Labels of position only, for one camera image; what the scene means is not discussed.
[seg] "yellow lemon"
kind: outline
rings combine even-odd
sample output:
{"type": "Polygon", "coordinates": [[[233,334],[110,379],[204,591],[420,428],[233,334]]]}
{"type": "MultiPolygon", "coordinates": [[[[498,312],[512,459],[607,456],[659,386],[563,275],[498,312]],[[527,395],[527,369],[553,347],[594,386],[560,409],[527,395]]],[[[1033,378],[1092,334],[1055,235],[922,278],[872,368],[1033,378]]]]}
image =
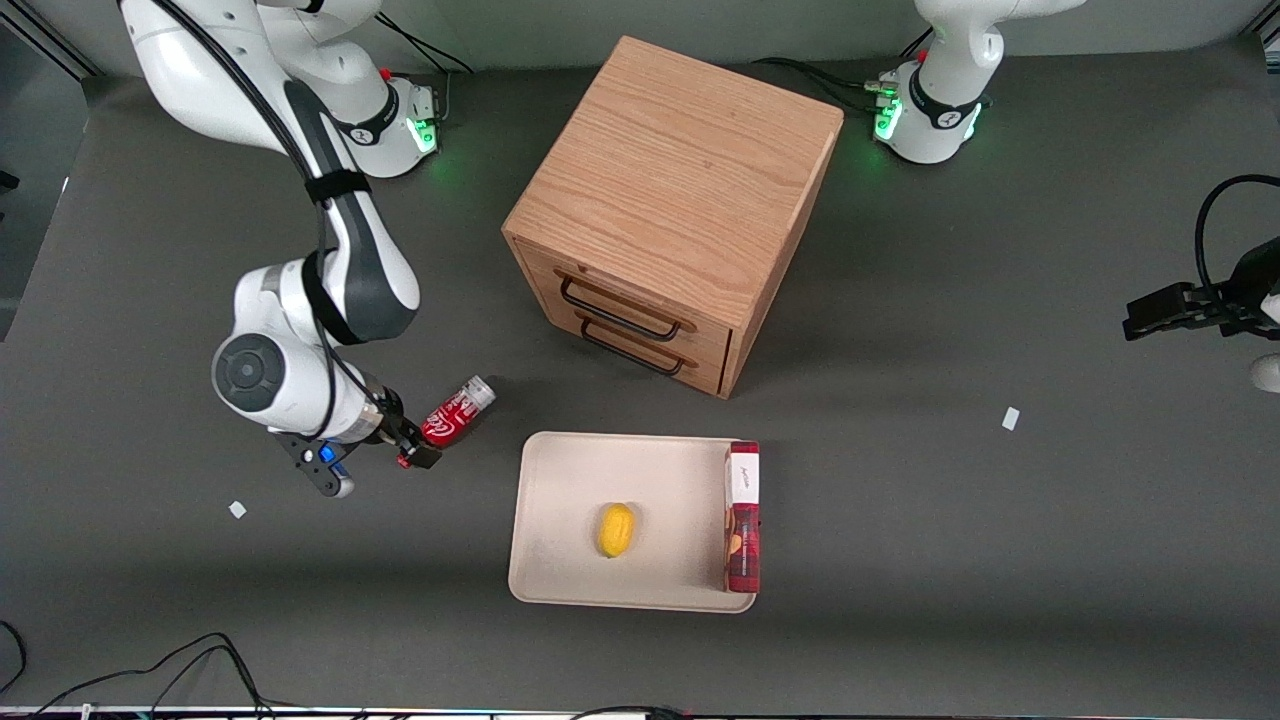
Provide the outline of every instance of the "yellow lemon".
{"type": "Polygon", "coordinates": [[[599,543],[605,557],[617,557],[631,546],[631,532],[636,527],[636,515],[621,502],[604,509],[600,515],[599,543]]]}

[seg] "wooden drawer cabinet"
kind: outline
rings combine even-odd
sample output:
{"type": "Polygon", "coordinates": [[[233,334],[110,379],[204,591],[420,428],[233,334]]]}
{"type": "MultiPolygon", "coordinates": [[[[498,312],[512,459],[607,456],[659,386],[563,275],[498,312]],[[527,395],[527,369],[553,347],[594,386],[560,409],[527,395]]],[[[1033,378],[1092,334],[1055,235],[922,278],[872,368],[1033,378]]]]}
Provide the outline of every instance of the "wooden drawer cabinet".
{"type": "Polygon", "coordinates": [[[728,397],[842,119],[625,37],[503,234],[552,324],[728,397]]]}

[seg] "white tray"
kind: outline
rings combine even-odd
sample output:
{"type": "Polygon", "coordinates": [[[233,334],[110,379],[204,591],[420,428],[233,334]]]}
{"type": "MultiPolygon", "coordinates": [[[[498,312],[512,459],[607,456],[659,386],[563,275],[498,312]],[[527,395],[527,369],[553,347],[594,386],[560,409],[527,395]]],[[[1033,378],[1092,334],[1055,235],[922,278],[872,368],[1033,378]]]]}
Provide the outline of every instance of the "white tray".
{"type": "Polygon", "coordinates": [[[730,439],[538,433],[525,442],[511,538],[511,593],[525,602],[742,612],[724,592],[724,454],[730,439]],[[600,514],[636,514],[631,547],[608,559],[600,514]]]}

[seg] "gray table surface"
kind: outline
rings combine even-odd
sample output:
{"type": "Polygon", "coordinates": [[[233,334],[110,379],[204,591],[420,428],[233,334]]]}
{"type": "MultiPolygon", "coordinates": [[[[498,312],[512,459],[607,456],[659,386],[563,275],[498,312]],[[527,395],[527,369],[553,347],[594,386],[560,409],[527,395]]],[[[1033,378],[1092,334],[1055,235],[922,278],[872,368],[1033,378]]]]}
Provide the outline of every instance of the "gray table surface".
{"type": "MultiPolygon", "coordinates": [[[[138,81],[90,88],[0,345],[0,615],[32,660],[6,702],[218,629],[266,694],[315,705],[1280,710],[1280,398],[1247,375],[1267,343],[1120,332],[1126,301],[1194,275],[1204,193],[1280,169],[1256,42],[1011,59],[942,167],[896,160],[851,118],[727,402],[552,328],[498,232],[591,77],[461,77],[443,154],[375,182],[424,307],[346,356],[413,411],[472,373],[500,400],[429,473],[361,451],[343,501],[209,383],[237,278],[312,246],[289,164],[182,128],[138,81]],[[755,607],[511,597],[520,450],[545,429],[760,439],[755,607]]],[[[1215,272],[1276,228],[1271,190],[1225,197],[1215,272]]],[[[82,697],[150,703],[165,679],[82,697]]],[[[242,697],[215,662],[173,700],[242,697]]]]}

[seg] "black handle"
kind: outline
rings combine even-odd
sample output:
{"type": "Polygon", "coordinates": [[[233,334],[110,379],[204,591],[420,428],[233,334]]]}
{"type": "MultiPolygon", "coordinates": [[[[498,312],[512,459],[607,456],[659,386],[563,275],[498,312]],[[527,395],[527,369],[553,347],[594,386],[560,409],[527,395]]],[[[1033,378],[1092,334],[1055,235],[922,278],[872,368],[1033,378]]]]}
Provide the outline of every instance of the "black handle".
{"type": "Polygon", "coordinates": [[[626,329],[636,333],[637,336],[646,337],[646,338],[649,338],[652,341],[655,341],[655,342],[671,342],[671,338],[676,337],[676,333],[680,332],[680,323],[672,323],[671,324],[671,331],[668,331],[667,333],[662,333],[662,334],[659,334],[659,333],[657,333],[654,331],[650,331],[646,327],[637,325],[637,324],[632,323],[631,320],[628,320],[626,318],[621,318],[618,315],[614,315],[613,313],[609,313],[604,307],[596,307],[595,305],[591,305],[590,302],[588,302],[585,300],[580,300],[577,297],[573,297],[572,295],[568,293],[568,287],[571,284],[573,284],[573,278],[571,278],[568,275],[564,275],[564,282],[561,283],[561,297],[564,299],[564,302],[568,302],[570,305],[572,305],[575,307],[580,307],[582,310],[586,310],[588,313],[599,315],[599,316],[604,318],[605,320],[608,320],[611,323],[614,323],[617,325],[622,325],[623,328],[626,328],[626,329]]]}
{"type": "Polygon", "coordinates": [[[589,328],[590,325],[591,325],[591,319],[590,318],[582,318],[582,331],[581,331],[582,340],[585,340],[586,342],[590,342],[591,345],[596,345],[599,347],[603,347],[603,348],[608,350],[609,352],[612,352],[614,355],[621,355],[622,357],[626,357],[627,360],[631,360],[632,363],[635,363],[637,365],[644,365],[645,368],[649,368],[650,370],[653,370],[654,373],[658,373],[659,375],[667,375],[669,378],[669,377],[675,375],[676,373],[678,373],[681,370],[681,368],[685,366],[685,359],[684,357],[676,357],[675,366],[663,368],[662,365],[655,365],[655,364],[645,360],[644,357],[639,357],[636,355],[631,355],[630,352],[627,352],[626,350],[622,350],[621,347],[616,347],[613,345],[609,345],[609,343],[604,342],[603,340],[600,340],[598,337],[591,337],[591,333],[586,332],[586,328],[589,328]]]}

